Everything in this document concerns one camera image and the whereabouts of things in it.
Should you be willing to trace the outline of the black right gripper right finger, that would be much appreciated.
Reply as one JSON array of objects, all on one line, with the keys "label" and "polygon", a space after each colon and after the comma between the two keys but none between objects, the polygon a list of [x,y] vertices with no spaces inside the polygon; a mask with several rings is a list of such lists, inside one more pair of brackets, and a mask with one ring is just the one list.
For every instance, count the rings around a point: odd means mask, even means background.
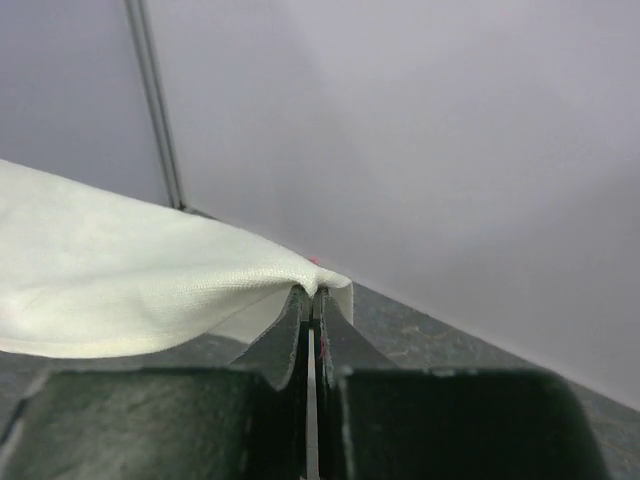
[{"label": "black right gripper right finger", "polygon": [[346,319],[325,287],[313,299],[313,333],[319,475],[322,479],[334,479],[334,447],[340,432],[335,426],[339,414],[334,397],[339,374],[352,369],[395,369],[397,365]]}]

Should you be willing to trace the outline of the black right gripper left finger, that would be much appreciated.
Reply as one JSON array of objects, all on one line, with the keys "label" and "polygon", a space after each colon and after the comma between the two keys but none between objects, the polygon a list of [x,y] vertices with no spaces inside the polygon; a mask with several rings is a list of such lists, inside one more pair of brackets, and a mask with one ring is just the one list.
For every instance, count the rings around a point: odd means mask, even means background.
[{"label": "black right gripper left finger", "polygon": [[244,421],[244,479],[307,476],[307,400],[311,300],[291,288],[276,319],[232,365],[250,373]]}]

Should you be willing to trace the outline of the white cloth napkin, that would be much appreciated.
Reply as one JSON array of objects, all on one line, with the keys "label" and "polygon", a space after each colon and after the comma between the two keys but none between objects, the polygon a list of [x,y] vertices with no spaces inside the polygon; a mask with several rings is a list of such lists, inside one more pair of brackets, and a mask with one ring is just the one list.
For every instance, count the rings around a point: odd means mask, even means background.
[{"label": "white cloth napkin", "polygon": [[148,354],[211,333],[250,344],[289,290],[349,278],[245,230],[11,162],[1,165],[1,348],[50,358]]}]

